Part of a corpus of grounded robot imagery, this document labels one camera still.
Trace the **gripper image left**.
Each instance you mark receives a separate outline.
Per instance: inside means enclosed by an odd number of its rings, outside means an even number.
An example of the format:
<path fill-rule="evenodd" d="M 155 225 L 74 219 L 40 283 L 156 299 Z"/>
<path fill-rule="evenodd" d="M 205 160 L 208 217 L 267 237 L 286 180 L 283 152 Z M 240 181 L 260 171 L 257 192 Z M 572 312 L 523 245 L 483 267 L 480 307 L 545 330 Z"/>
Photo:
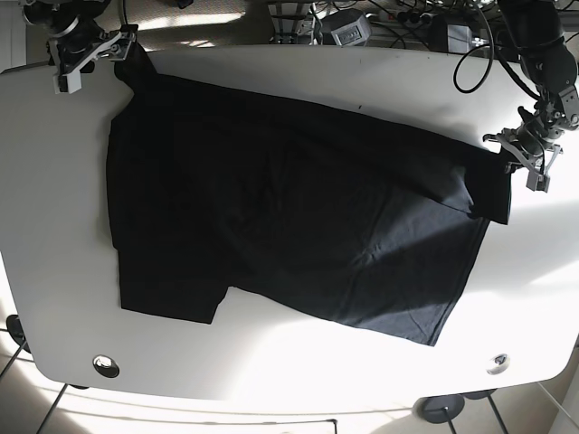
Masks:
<path fill-rule="evenodd" d="M 97 24 L 70 24 L 48 40 L 49 54 L 56 74 L 81 70 L 91 61 L 107 58 L 124 61 L 137 40 L 138 26 L 122 24 L 118 30 L 106 32 Z"/>

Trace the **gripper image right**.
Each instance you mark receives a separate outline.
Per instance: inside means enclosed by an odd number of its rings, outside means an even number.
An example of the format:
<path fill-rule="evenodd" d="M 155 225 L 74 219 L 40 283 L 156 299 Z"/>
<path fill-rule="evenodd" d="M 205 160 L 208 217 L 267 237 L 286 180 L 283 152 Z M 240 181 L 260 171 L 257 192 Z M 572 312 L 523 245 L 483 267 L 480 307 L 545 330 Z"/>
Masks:
<path fill-rule="evenodd" d="M 523 127 L 504 128 L 497 134 L 485 134 L 484 142 L 499 143 L 529 172 L 547 176 L 562 147 L 552 140 L 543 140 Z"/>

